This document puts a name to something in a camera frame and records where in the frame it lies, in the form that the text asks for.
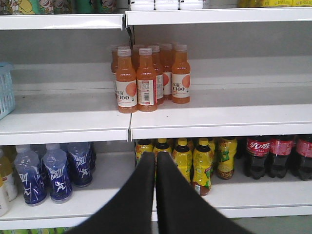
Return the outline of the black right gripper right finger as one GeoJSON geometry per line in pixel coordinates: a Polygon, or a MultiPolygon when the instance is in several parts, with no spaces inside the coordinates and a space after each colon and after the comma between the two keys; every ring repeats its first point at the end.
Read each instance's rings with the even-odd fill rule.
{"type": "Polygon", "coordinates": [[[157,155],[156,207],[161,234],[250,234],[208,204],[168,153],[157,155]]]}

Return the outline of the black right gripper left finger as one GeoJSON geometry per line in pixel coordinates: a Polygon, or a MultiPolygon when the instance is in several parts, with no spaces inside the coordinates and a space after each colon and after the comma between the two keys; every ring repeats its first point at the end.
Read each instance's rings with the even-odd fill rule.
{"type": "Polygon", "coordinates": [[[67,234],[150,234],[155,155],[144,152],[126,183],[100,210],[67,234]]]}

